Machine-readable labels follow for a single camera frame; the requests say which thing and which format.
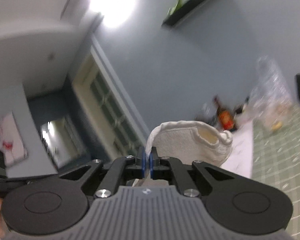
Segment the bottle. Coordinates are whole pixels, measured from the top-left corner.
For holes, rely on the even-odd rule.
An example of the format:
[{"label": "bottle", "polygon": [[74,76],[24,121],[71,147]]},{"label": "bottle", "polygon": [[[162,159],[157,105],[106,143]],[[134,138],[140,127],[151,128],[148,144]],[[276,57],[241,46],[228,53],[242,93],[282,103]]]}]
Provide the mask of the bottle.
[{"label": "bottle", "polygon": [[217,107],[217,116],[223,129],[229,130],[230,132],[236,131],[237,127],[234,123],[234,119],[230,111],[226,107],[221,105],[218,96],[215,96],[213,101]]}]

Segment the dark wall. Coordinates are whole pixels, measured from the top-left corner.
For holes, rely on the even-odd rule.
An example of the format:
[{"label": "dark wall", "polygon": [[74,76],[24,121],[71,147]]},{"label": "dark wall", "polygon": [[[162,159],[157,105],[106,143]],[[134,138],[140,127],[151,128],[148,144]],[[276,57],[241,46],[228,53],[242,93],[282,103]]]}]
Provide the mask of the dark wall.
[{"label": "dark wall", "polygon": [[63,170],[72,168],[78,164],[83,164],[91,159],[102,159],[106,162],[110,161],[102,144],[95,135],[86,114],[81,108],[68,78],[66,78],[64,86],[60,91],[30,99],[28,100],[28,104],[39,133],[43,124],[62,118],[67,114],[71,117],[82,142],[88,150],[88,156],[83,156],[66,165],[63,167]]}]

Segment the circular disc cover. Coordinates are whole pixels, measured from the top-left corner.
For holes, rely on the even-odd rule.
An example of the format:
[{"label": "circular disc cover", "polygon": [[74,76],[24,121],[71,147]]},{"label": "circular disc cover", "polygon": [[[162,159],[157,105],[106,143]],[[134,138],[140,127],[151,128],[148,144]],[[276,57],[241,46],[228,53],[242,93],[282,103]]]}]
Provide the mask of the circular disc cover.
[{"label": "circular disc cover", "polygon": [[63,231],[79,222],[87,210],[87,197],[78,184],[58,176],[19,187],[2,203],[8,227],[27,235]]},{"label": "circular disc cover", "polygon": [[292,203],[280,190],[258,182],[220,182],[208,196],[206,209],[224,227],[246,235],[265,235],[286,228]]}]

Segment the green checkered tablecloth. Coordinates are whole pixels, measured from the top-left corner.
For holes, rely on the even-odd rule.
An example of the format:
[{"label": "green checkered tablecloth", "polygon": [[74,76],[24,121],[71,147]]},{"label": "green checkered tablecloth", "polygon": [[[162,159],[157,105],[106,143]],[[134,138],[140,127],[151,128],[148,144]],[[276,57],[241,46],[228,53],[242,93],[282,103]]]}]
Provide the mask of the green checkered tablecloth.
[{"label": "green checkered tablecloth", "polygon": [[253,125],[254,149],[252,179],[276,187],[293,203],[287,232],[300,239],[300,107],[286,127],[275,133],[261,123]]}]

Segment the orange label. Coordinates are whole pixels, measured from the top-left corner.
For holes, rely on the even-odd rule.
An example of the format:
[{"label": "orange label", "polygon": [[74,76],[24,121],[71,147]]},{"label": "orange label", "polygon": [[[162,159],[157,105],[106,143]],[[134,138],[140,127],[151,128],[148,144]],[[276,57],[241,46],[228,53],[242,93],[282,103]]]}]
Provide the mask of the orange label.
[{"label": "orange label", "polygon": [[230,130],[234,127],[234,122],[228,111],[223,111],[219,114],[219,121],[225,130]]}]

